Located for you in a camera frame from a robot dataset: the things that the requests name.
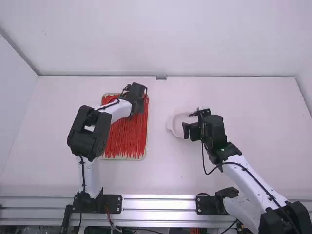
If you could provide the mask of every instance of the white enclosure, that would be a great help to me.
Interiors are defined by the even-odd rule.
[[[66,144],[79,107],[134,81],[150,97],[146,158],[100,161],[105,193],[126,198],[117,224],[232,222],[195,214],[195,194],[234,184],[206,176],[200,143],[166,129],[198,106],[223,116],[252,167],[312,214],[311,22],[309,0],[0,0],[0,225],[61,223],[79,186]]]

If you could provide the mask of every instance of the red plastic spikes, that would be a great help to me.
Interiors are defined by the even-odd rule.
[[[102,105],[107,104],[116,95],[104,95]],[[144,113],[130,118],[122,118],[111,125],[105,148],[105,158],[123,157],[140,159],[145,153],[147,137],[148,96],[144,101]]]

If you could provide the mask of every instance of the white robotic arm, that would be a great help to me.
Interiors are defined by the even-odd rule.
[[[126,118],[130,116],[132,104],[123,99],[116,99],[109,104],[100,106],[95,108],[97,111],[101,113],[111,114],[111,122],[113,124],[117,120],[121,118]],[[89,131],[94,131],[95,126],[92,125],[89,127]],[[81,156],[83,163],[81,163],[81,158],[77,157],[77,162],[79,163],[79,171],[80,171],[80,188],[79,193],[85,190],[86,193],[90,195],[91,198],[97,197],[102,189],[102,184],[100,183],[99,176],[99,163],[98,158],[94,158],[92,161],[89,161],[88,158]]]
[[[219,211],[221,206],[253,234],[312,233],[307,209],[299,201],[290,203],[276,192],[254,171],[241,151],[227,141],[223,117],[212,115],[209,108],[198,108],[190,116],[198,116],[198,122],[182,123],[184,138],[200,140],[210,161],[217,165],[214,169],[225,173],[239,188],[239,191],[231,187],[216,192],[215,199],[207,199],[209,204],[204,207],[211,209],[215,205]],[[198,205],[197,213],[203,215],[202,210],[198,212]]]

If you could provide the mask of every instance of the robotic arm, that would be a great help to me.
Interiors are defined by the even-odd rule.
[[[299,201],[290,203],[276,192],[253,170],[240,150],[227,141],[223,117],[212,115],[209,108],[198,108],[190,116],[198,116],[198,122],[182,123],[184,138],[200,140],[211,163],[241,191],[233,187],[221,190],[210,200],[209,207],[224,209],[254,234],[312,233],[307,209]]]
[[[122,196],[103,193],[97,160],[104,152],[111,124],[121,118],[143,113],[146,93],[147,87],[132,83],[122,90],[118,98],[106,105],[98,108],[80,107],[68,135],[67,145],[77,156],[81,186],[73,204],[65,208],[61,234],[67,233],[71,213],[121,212]],[[110,223],[112,229],[116,229],[111,221]]]
[[[145,91],[145,86],[133,83],[106,105],[98,108],[80,107],[67,138],[67,144],[79,162],[79,194],[84,192],[90,198],[95,198],[102,190],[96,161],[103,154],[110,126],[121,118],[143,113]]]

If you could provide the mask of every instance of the black mounting bracket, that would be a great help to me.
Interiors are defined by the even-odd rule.
[[[198,194],[196,196],[196,212],[198,215],[228,215],[223,205],[225,197],[238,196],[239,191],[234,187],[225,188],[215,193],[215,196]]]
[[[215,196],[196,196],[196,213],[198,215],[228,215],[225,209],[220,210],[218,206]]]
[[[121,195],[104,195],[103,188],[96,198],[88,193],[77,193],[73,202],[73,213],[120,214],[122,210]]]

